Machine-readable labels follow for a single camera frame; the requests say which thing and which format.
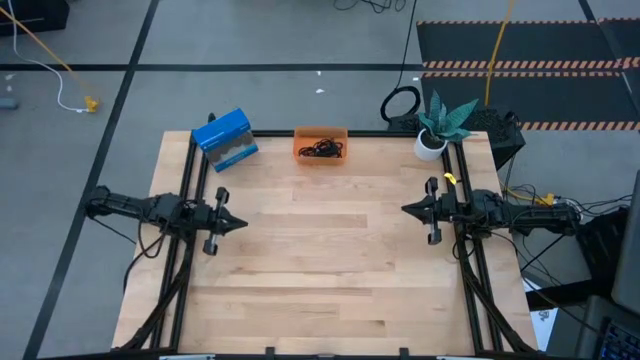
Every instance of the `potted plant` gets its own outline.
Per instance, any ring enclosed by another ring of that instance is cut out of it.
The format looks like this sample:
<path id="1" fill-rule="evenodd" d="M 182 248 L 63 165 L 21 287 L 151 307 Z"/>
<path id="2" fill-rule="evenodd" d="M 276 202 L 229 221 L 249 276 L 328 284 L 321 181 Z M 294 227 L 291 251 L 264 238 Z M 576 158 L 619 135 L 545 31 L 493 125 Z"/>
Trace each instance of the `potted plant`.
<path id="1" fill-rule="evenodd" d="M 424 129 L 418 134 L 413 148 L 416 156 L 424 161 L 435 160 L 440 157 L 450 141 L 460 142 L 470 136 L 471 133 L 460 126 L 467 120 L 477 102 L 478 99 L 475 99 L 447 114 L 447 107 L 434 90 L 431 95 L 429 117 L 424 113 L 419 115 Z"/>

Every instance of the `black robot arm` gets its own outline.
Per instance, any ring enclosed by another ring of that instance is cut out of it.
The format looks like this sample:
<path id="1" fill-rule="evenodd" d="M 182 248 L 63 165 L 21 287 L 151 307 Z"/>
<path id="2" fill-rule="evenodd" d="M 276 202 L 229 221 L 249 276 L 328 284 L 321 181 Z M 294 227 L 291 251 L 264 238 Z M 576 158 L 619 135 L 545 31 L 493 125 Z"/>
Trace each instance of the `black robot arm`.
<path id="1" fill-rule="evenodd" d="M 224 236 L 248 225 L 224 207 L 229 201 L 229 192 L 225 188 L 218 188 L 216 201 L 214 208 L 204 201 L 183 200 L 171 193 L 138 199 L 112 193 L 106 186 L 99 186 L 86 201 L 85 211 L 92 219 L 118 214 L 140 220 L 157 226 L 161 233 L 170 236 L 197 230 L 210 231 L 212 237 Z"/>
<path id="2" fill-rule="evenodd" d="M 431 224 L 429 244 L 442 238 L 438 221 L 459 222 L 466 233 L 478 238 L 491 236 L 491 231 L 509 228 L 529 235 L 533 229 L 547 229 L 553 233 L 575 234 L 580 214 L 569 204 L 515 205 L 489 190 L 474 190 L 469 202 L 459 202 L 454 192 L 436 195 L 438 180 L 431 177 L 425 184 L 427 196 L 421 201 L 405 205 L 402 210 L 423 224 Z"/>

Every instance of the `artificial plant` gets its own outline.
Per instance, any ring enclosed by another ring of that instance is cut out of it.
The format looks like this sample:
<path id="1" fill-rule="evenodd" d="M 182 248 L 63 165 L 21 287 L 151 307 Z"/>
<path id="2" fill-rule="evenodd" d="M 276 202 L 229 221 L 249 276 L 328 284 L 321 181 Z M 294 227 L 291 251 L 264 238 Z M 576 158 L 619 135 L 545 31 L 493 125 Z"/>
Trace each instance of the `artificial plant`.
<path id="1" fill-rule="evenodd" d="M 442 141 L 460 142 L 471 135 L 468 130 L 460 128 L 476 107 L 478 99 L 466 103 L 447 114 L 447 107 L 440 101 L 440 95 L 433 90 L 429 117 L 420 113 L 420 122 L 426 126 L 431 137 Z"/>

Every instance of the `white pot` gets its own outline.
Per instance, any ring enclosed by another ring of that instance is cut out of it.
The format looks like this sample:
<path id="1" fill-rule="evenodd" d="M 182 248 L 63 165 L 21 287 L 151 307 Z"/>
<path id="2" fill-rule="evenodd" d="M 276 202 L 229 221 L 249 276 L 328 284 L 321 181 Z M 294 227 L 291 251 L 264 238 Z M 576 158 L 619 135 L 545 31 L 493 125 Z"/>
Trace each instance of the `white pot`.
<path id="1" fill-rule="evenodd" d="M 440 155 L 442 154 L 444 149 L 447 147 L 447 144 L 449 144 L 449 142 L 445 140 L 444 145 L 442 145 L 440 149 L 429 149 L 428 147 L 424 146 L 420 141 L 420 136 L 422 136 L 422 133 L 425 132 L 426 130 L 427 129 L 422 129 L 422 131 L 420 131 L 420 134 L 418 134 L 418 138 L 416 139 L 416 144 L 413 146 L 413 151 L 416 153 L 416 156 L 420 160 L 431 161 L 440 157 Z"/>

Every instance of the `black cable bundle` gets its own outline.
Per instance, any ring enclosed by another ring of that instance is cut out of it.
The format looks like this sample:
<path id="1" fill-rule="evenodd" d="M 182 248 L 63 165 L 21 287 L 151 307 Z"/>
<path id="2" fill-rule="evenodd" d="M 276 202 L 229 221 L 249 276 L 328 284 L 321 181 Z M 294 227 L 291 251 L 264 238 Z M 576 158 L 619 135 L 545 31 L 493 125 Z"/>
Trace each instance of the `black cable bundle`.
<path id="1" fill-rule="evenodd" d="M 298 156 L 341 158 L 342 146 L 341 142 L 333 139 L 322 139 L 313 146 L 300 148 Z"/>

